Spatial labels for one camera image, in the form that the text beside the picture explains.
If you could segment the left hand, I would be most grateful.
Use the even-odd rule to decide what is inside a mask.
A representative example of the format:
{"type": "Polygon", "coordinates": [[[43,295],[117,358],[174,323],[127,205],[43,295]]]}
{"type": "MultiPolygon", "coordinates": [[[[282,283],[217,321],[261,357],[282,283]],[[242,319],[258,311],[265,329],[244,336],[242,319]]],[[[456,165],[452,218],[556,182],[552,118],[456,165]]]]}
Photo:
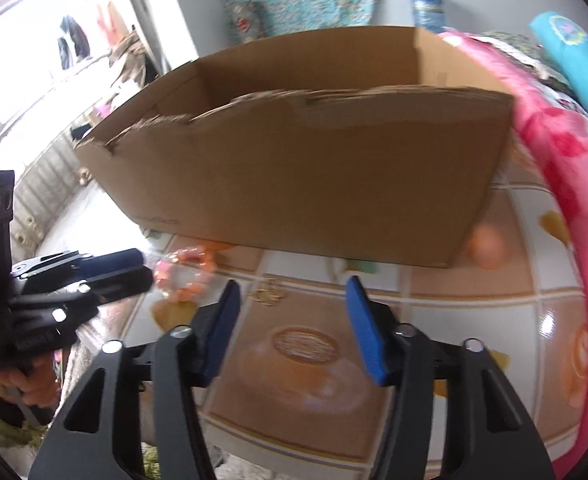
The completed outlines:
{"type": "Polygon", "coordinates": [[[32,371],[0,370],[0,399],[13,403],[10,389],[21,391],[23,403],[38,408],[53,408],[59,404],[60,382],[54,371],[54,356],[44,354],[32,361],[32,371]]]}

